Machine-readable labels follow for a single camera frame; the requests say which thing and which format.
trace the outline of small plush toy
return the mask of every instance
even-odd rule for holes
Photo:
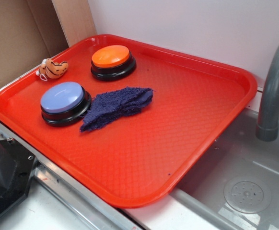
[[[41,80],[47,81],[47,78],[57,79],[60,78],[68,69],[68,63],[63,61],[61,63],[53,62],[50,58],[44,59],[40,65],[36,75]]]

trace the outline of round button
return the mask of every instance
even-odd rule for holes
[[[41,98],[41,106],[48,113],[62,113],[75,107],[84,96],[81,85],[65,82],[49,89]]]
[[[130,56],[125,46],[106,46],[96,51],[92,56],[93,64],[100,68],[112,68],[126,62]]]

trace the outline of sink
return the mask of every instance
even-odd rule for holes
[[[257,115],[245,109],[177,188],[232,229],[279,230],[279,136],[257,139]]]

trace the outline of drain strainer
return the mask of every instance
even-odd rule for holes
[[[270,189],[252,176],[233,178],[226,184],[224,194],[228,204],[243,213],[261,212],[271,201]]]

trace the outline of navy blue cloth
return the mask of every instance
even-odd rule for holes
[[[126,87],[114,92],[98,94],[88,110],[80,131],[100,129],[122,116],[131,116],[152,101],[153,90],[150,88]]]

